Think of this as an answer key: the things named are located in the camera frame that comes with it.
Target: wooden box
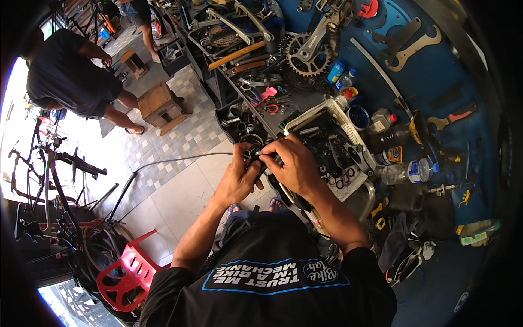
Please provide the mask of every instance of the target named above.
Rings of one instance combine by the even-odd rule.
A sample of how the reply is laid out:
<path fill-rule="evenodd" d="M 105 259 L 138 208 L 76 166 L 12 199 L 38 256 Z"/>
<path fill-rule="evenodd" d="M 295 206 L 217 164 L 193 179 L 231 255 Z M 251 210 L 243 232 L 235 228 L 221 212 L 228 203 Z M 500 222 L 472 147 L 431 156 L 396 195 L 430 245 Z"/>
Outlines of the wooden box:
<path fill-rule="evenodd" d="M 182 112 L 181 99 L 161 81 L 138 99 L 138 105 L 143 120 L 161 128 L 163 135 L 190 116 Z"/>

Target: chainring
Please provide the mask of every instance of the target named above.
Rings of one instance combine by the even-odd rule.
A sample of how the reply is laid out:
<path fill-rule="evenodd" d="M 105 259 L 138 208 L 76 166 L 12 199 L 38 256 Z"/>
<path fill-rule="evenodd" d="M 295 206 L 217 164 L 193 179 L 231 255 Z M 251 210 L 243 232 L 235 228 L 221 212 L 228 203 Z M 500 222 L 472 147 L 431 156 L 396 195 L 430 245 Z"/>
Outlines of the chainring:
<path fill-rule="evenodd" d="M 223 29 L 220 27 L 220 25 L 214 25 L 210 30 L 209 30 L 209 35 L 211 36 L 219 36 L 220 34 L 229 34 L 229 35 L 224 35 L 224 37 L 214 41 L 213 43 L 211 43 L 211 45 L 213 47 L 217 47 L 217 48 L 225 48 L 225 47 L 228 47 L 236 42 L 238 42 L 240 40 L 240 37 L 238 35 L 236 35 L 235 33 L 233 34 L 230 34 L 231 31 L 229 29 Z"/>
<path fill-rule="evenodd" d="M 298 49 L 305 43 L 309 33 L 300 33 L 294 36 L 287 46 L 287 60 L 291 68 L 305 77 L 318 76 L 327 70 L 333 56 L 328 45 L 322 44 L 316 55 L 309 61 L 303 62 L 298 58 Z"/>

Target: wooden handle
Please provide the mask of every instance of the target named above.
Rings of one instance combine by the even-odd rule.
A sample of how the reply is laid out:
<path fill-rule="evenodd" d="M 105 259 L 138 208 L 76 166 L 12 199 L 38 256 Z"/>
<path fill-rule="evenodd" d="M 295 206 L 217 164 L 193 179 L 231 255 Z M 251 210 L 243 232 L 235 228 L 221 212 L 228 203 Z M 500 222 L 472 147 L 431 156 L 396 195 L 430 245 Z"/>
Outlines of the wooden handle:
<path fill-rule="evenodd" d="M 249 53 L 249 52 L 251 52 L 253 50 L 259 49 L 259 48 L 263 47 L 264 45 L 265 45 L 265 42 L 260 41 L 258 43 L 251 44 L 250 46 L 244 47 L 243 49 L 239 49 L 238 51 L 233 52 L 233 53 L 223 57 L 222 59 L 220 59 L 218 61 L 212 62 L 209 65 L 209 70 L 212 71 L 213 69 L 218 68 L 220 65 L 226 63 L 227 61 L 231 61 L 233 59 L 236 59 L 236 58 L 240 57 L 241 55 L 244 55 L 244 54 Z"/>

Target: blue tool board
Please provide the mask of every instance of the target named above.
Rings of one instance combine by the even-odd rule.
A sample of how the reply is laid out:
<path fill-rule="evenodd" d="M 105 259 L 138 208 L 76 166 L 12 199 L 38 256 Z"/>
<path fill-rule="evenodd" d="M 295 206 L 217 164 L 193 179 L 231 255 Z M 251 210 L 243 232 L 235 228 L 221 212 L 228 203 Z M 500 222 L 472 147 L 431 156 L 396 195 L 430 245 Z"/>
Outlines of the blue tool board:
<path fill-rule="evenodd" d="M 298 0 L 278 2 L 286 23 L 286 29 L 291 32 L 306 32 L 314 10 L 307 13 L 298 13 L 296 7 Z M 355 12 L 359 11 L 361 0 L 357 1 Z M 362 19 L 359 28 L 350 24 L 342 31 L 339 60 L 346 63 L 346 69 L 355 68 L 358 72 L 354 87 L 363 95 L 363 107 L 371 115 L 380 108 L 387 108 L 396 114 L 399 123 L 408 122 L 408 116 L 403 110 L 394 108 L 396 98 L 388 84 L 379 72 L 372 66 L 367 58 L 350 42 L 354 37 L 380 64 L 403 98 L 408 98 L 407 103 L 411 110 L 420 110 L 425 119 L 428 117 L 445 118 L 465 105 L 475 101 L 479 112 L 446 126 L 442 131 L 437 131 L 434 124 L 429 124 L 429 131 L 434 133 L 444 148 L 462 149 L 462 167 L 452 168 L 447 164 L 446 169 L 432 176 L 428 183 L 429 188 L 441 184 L 460 184 L 464 180 L 467 148 L 470 149 L 470 174 L 477 171 L 488 199 L 487 206 L 483 204 L 479 192 L 476 190 L 470 197 L 468 205 L 461 205 L 463 194 L 470 190 L 470 185 L 463 185 L 451 192 L 452 202 L 456 212 L 456 225 L 481 221 L 493 217 L 496 205 L 496 155 L 493 144 L 492 132 L 485 112 L 484 104 L 475 86 L 472 76 L 452 54 L 452 45 L 447 41 L 441 31 L 442 40 L 439 44 L 422 48 L 412 55 L 402 70 L 393 72 L 386 68 L 386 56 L 381 53 L 385 48 L 382 44 L 371 41 L 372 34 L 367 30 L 377 30 L 384 35 L 394 35 L 401 31 L 403 25 L 419 17 L 422 25 L 410 40 L 400 49 L 404 50 L 418 38 L 427 34 L 436 35 L 433 25 L 436 23 L 412 0 L 379 0 L 378 14 L 369 19 Z M 462 97 L 441 107 L 431 109 L 429 103 L 458 82 L 463 83 Z M 404 161 L 418 159 L 422 155 L 421 148 L 414 142 L 404 147 Z"/>

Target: red bottle cap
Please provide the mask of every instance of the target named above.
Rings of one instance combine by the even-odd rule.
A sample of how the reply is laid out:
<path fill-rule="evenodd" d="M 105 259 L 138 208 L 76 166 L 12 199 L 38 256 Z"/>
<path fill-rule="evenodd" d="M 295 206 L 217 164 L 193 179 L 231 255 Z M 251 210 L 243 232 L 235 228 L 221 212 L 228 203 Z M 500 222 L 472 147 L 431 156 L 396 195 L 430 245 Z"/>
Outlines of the red bottle cap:
<path fill-rule="evenodd" d="M 354 93 L 351 91 L 351 90 L 346 90 L 345 92 L 343 92 L 343 95 L 347 98 L 347 99 L 352 99 Z"/>

